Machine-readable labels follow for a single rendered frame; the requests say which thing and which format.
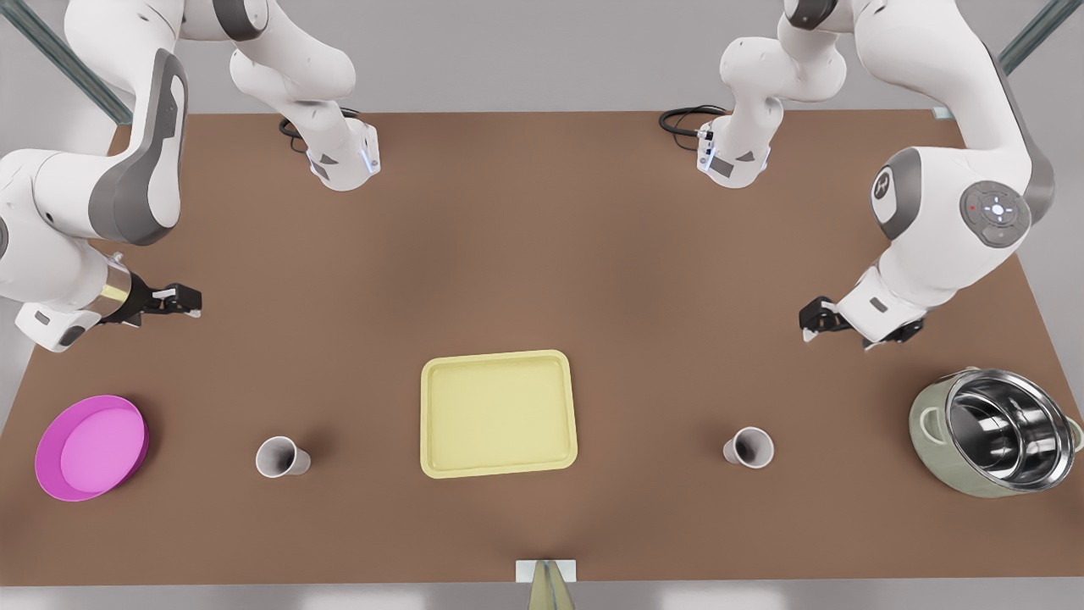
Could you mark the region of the silver frame post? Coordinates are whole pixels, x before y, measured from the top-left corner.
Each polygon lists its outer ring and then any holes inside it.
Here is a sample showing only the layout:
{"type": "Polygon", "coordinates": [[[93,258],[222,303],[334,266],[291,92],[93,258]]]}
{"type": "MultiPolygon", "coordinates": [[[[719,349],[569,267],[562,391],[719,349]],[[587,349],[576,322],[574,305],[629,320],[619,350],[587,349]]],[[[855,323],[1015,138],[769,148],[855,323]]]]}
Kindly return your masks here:
{"type": "Polygon", "coordinates": [[[999,52],[998,65],[1004,75],[1014,74],[1025,59],[1083,5],[1084,0],[1045,0],[1037,14],[999,52]]]}
{"type": "Polygon", "coordinates": [[[516,560],[518,584],[530,584],[528,610],[576,610],[569,583],[577,582],[575,559],[516,560]]]}
{"type": "Polygon", "coordinates": [[[132,125],[133,114],[127,104],[124,104],[109,86],[74,54],[70,46],[63,42],[59,34],[47,26],[25,0],[0,0],[0,16],[3,16],[46,59],[50,59],[51,63],[57,66],[73,85],[77,85],[114,124],[132,125]]]}

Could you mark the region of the white IKEA cup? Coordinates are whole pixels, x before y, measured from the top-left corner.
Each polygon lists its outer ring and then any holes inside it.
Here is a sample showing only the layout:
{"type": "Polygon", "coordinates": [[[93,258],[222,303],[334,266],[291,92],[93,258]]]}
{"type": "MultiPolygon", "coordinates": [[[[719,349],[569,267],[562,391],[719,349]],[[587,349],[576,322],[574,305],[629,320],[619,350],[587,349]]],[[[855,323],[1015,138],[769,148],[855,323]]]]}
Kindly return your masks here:
{"type": "Polygon", "coordinates": [[[746,426],[727,441],[723,457],[735,466],[763,469],[775,457],[774,440],[763,429],[746,426]]]}
{"type": "Polygon", "coordinates": [[[296,476],[309,471],[311,457],[291,437],[275,436],[258,447],[255,456],[257,471],[269,479],[296,476]]]}

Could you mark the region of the steel pot with green outside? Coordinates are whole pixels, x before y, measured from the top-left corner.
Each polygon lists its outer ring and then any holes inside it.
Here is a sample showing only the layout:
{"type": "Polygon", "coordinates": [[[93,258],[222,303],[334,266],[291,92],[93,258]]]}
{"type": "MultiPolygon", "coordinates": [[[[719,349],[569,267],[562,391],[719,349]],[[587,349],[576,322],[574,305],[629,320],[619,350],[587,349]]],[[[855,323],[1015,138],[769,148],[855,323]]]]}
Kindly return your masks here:
{"type": "Polygon", "coordinates": [[[1050,490],[1084,451],[1084,426],[1042,387],[1006,369],[945,375],[915,397],[907,421],[926,470],[978,498],[1050,490]]]}

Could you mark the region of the pale yellow tray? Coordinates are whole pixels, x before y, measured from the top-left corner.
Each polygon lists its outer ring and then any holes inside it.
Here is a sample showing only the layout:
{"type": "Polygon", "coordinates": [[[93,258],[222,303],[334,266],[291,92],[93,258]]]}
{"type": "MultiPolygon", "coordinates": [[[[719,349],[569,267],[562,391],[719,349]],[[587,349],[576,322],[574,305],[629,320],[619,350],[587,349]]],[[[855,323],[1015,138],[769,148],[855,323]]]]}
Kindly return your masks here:
{"type": "Polygon", "coordinates": [[[434,358],[420,428],[434,480],[568,468],[579,455],[572,367],[558,350],[434,358]]]}

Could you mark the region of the pink plate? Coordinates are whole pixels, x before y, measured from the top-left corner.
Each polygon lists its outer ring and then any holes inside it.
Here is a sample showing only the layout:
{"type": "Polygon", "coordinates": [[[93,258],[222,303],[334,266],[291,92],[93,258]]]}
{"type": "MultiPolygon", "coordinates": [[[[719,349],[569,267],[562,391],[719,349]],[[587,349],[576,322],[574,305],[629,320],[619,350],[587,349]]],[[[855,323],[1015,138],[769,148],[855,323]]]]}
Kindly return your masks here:
{"type": "Polygon", "coordinates": [[[120,395],[92,395],[61,412],[47,427],[34,467],[39,486],[63,502],[108,493],[146,458],[150,429],[120,395]]]}

